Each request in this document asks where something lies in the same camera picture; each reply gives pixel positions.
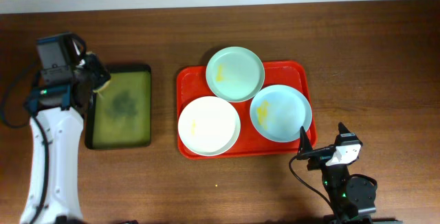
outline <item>wooden table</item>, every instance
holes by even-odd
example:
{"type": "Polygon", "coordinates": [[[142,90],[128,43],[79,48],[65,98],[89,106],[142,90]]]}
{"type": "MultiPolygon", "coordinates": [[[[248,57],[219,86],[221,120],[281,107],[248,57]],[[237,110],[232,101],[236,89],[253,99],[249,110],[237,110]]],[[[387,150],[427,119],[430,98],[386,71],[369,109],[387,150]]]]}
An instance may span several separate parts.
{"type": "MultiPolygon", "coordinates": [[[[78,193],[90,223],[264,223],[331,213],[290,174],[292,155],[180,155],[176,75],[230,45],[304,66],[317,147],[333,143],[339,121],[364,142],[350,171],[378,180],[374,217],[440,220],[440,0],[11,14],[0,16],[0,30],[1,93],[35,60],[37,38],[67,30],[105,63],[152,68],[151,146],[95,151],[80,143],[78,193]]],[[[11,122],[26,118],[29,81],[8,102],[11,122]]],[[[0,216],[17,223],[29,187],[31,133],[0,126],[0,136],[0,216]]],[[[294,168],[323,191],[320,172],[307,172],[305,162],[294,168]]]]}

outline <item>plate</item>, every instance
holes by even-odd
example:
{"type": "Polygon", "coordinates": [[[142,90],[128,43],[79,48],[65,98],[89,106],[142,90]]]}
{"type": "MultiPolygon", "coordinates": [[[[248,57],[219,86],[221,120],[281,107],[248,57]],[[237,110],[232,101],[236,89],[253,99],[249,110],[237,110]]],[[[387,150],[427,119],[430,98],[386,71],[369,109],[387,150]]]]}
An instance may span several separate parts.
{"type": "Polygon", "coordinates": [[[218,51],[206,67],[210,90],[229,102],[242,102],[254,97],[264,83],[264,67],[260,58],[242,47],[218,51]]]}
{"type": "Polygon", "coordinates": [[[300,137],[300,127],[311,124],[311,107],[298,90],[272,85],[257,93],[250,105],[255,129],[274,142],[292,142],[300,137]]]}
{"type": "Polygon", "coordinates": [[[215,156],[235,144],[241,123],[239,114],[229,102],[206,96],[193,100],[185,107],[177,129],[189,150],[198,155],[215,156]]]}

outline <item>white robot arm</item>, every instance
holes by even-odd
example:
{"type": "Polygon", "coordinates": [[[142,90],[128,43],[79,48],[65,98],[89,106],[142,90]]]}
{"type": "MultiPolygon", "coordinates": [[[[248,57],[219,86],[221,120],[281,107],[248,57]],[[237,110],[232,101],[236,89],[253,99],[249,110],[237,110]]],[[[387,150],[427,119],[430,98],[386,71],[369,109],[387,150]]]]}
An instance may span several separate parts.
{"type": "MultiPolygon", "coordinates": [[[[49,172],[43,209],[34,223],[54,223],[58,216],[82,219],[78,201],[78,144],[83,131],[83,118],[73,108],[60,107],[39,111],[40,122],[49,143],[49,172]]],[[[31,223],[40,204],[45,181],[45,147],[37,123],[31,118],[34,154],[26,207],[20,223],[31,223]]]]}
{"type": "Polygon", "coordinates": [[[105,87],[109,72],[85,42],[70,32],[37,43],[43,65],[25,108],[34,140],[32,173],[21,224],[72,223],[83,215],[78,201],[78,145],[82,115],[91,95],[105,87]]]}

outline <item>cable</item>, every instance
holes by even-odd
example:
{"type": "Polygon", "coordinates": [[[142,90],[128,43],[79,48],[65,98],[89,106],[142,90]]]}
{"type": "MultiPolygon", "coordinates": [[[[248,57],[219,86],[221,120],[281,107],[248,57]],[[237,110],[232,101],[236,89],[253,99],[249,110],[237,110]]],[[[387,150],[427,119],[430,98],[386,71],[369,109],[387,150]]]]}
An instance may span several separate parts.
{"type": "Polygon", "coordinates": [[[325,202],[330,206],[331,211],[333,211],[333,214],[336,217],[337,220],[337,224],[338,223],[342,223],[341,220],[339,219],[338,213],[335,211],[335,209],[333,208],[333,206],[331,205],[330,201],[325,197],[325,195],[323,195],[321,192],[319,192],[317,189],[311,187],[308,183],[304,182],[295,172],[294,169],[292,168],[292,162],[296,159],[298,155],[295,155],[293,158],[290,159],[289,161],[289,169],[290,172],[295,176],[295,178],[301,182],[303,185],[305,185],[305,187],[309,188],[310,190],[312,190],[313,192],[315,192],[316,194],[318,194],[320,197],[322,197],[322,199],[325,200],[325,202]]]}
{"type": "Polygon", "coordinates": [[[34,224],[37,218],[40,216],[41,211],[44,208],[44,202],[46,201],[47,194],[47,184],[49,182],[49,142],[47,140],[46,133],[44,131],[43,126],[40,121],[37,120],[35,115],[31,115],[31,118],[34,120],[38,129],[40,130],[41,135],[43,136],[43,145],[44,145],[44,181],[43,181],[43,190],[41,191],[41,198],[38,207],[36,208],[35,215],[30,221],[30,224],[34,224]]]}
{"type": "Polygon", "coordinates": [[[23,124],[11,124],[9,123],[9,121],[6,119],[6,115],[5,115],[5,107],[6,107],[6,101],[9,98],[9,95],[11,93],[11,91],[15,88],[15,86],[17,85],[17,83],[20,82],[20,80],[22,80],[30,71],[31,69],[33,69],[35,66],[37,66],[38,61],[36,60],[35,62],[31,63],[29,66],[27,66],[27,68],[25,68],[13,81],[12,83],[6,88],[5,94],[3,95],[3,98],[1,99],[0,102],[0,118],[1,121],[8,127],[10,128],[23,128],[27,125],[29,125],[29,122],[25,122],[23,124]]]}

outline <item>red tray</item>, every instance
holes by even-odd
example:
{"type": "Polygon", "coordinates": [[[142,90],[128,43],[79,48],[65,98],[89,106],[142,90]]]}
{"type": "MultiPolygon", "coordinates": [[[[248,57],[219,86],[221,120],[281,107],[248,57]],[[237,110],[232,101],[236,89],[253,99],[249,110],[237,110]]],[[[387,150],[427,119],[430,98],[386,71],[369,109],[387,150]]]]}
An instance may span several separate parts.
{"type": "MultiPolygon", "coordinates": [[[[309,89],[305,78],[305,71],[301,65],[294,61],[263,62],[265,69],[265,80],[263,88],[270,85],[287,85],[297,89],[310,102],[309,89]]],[[[206,83],[206,66],[187,67],[177,76],[177,119],[180,113],[191,101],[204,97],[215,96],[206,83]]],[[[298,151],[299,139],[293,142],[278,143],[264,138],[251,123],[250,103],[252,99],[231,103],[239,113],[241,121],[241,132],[234,146],[217,156],[201,156],[191,152],[177,138],[180,153],[189,159],[214,159],[227,157],[242,157],[250,155],[274,155],[281,153],[296,153],[298,151]]],[[[312,118],[310,129],[307,131],[312,146],[316,144],[316,126],[312,118]]]]}

